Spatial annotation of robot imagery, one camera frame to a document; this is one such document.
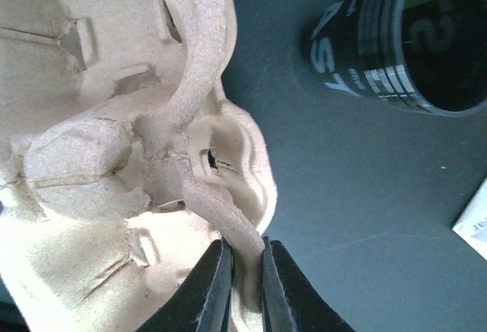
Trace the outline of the pulp cup carrier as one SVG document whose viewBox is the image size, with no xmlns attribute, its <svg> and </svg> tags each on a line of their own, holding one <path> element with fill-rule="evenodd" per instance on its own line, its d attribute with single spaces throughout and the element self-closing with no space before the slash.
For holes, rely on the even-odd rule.
<svg viewBox="0 0 487 332">
<path fill-rule="evenodd" d="M 277 190 L 245 113 L 166 138 L 79 117 L 23 139 L 1 192 L 1 275 L 32 331 L 134 331 L 180 291 L 206 248 L 234 249 L 231 329 L 261 331 L 259 257 Z"/>
</svg>

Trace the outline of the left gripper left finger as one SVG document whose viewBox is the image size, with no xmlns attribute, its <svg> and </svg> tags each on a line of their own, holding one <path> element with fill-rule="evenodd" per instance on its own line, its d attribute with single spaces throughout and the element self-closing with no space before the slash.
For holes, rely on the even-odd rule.
<svg viewBox="0 0 487 332">
<path fill-rule="evenodd" d="M 140 328 L 143 332 L 230 330 L 231 247 L 213 241 L 170 300 Z"/>
</svg>

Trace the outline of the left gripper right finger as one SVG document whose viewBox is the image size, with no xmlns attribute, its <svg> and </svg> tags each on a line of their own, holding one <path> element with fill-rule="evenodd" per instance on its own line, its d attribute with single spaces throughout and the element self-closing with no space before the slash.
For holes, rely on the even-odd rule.
<svg viewBox="0 0 487 332">
<path fill-rule="evenodd" d="M 352 331 L 320 297 L 282 242 L 263 240 L 263 330 Z"/>
</svg>

